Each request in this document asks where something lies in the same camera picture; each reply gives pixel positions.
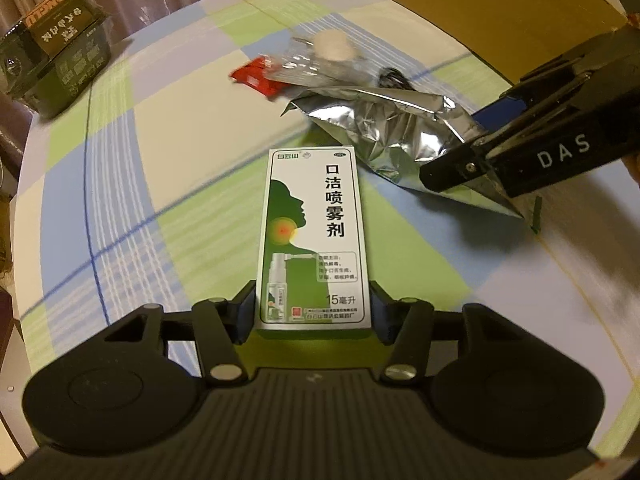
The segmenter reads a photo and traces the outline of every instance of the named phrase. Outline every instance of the throat spray box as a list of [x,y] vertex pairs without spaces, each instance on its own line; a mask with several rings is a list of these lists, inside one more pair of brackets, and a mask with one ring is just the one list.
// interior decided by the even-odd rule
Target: throat spray box
[[256,328],[370,328],[356,159],[352,147],[271,150]]

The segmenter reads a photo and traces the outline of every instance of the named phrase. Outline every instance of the silver screw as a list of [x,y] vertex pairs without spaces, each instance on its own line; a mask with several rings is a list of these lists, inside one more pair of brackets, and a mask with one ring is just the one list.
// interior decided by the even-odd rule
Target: silver screw
[[242,375],[242,368],[236,365],[217,365],[209,373],[219,381],[235,381]]
[[385,368],[385,375],[392,381],[409,381],[418,374],[411,365],[391,365]]

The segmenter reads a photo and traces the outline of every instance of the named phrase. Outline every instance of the foil packaging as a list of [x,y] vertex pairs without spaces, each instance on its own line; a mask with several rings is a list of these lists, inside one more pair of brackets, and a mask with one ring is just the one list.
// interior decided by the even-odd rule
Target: foil packaging
[[[285,110],[298,108],[378,175],[397,186],[428,191],[421,165],[485,133],[453,99],[411,90],[332,87],[309,89]],[[438,195],[521,216],[487,176]]]

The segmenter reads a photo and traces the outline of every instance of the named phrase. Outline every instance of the plaid tablecloth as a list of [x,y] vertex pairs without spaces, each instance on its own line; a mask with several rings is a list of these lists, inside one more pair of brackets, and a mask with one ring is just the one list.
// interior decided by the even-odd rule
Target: plaid tablecloth
[[[508,86],[389,0],[203,0],[141,30],[71,109],[30,132],[14,259],[33,371],[140,304],[185,310],[255,278],[266,150],[319,134],[227,75],[293,31],[324,28],[471,111]],[[439,309],[481,301],[585,365],[607,397],[592,444],[619,450],[640,417],[640,194],[622,165],[546,190],[538,238],[367,171],[360,184],[370,278]],[[387,349],[252,335],[239,352],[250,368],[322,367],[382,362]],[[170,356],[197,373],[193,346]]]

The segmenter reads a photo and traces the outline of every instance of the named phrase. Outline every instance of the brown cardboard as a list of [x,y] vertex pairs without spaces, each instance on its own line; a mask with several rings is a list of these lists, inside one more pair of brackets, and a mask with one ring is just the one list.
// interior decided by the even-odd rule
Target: brown cardboard
[[605,0],[395,1],[452,35],[511,82],[626,23]]

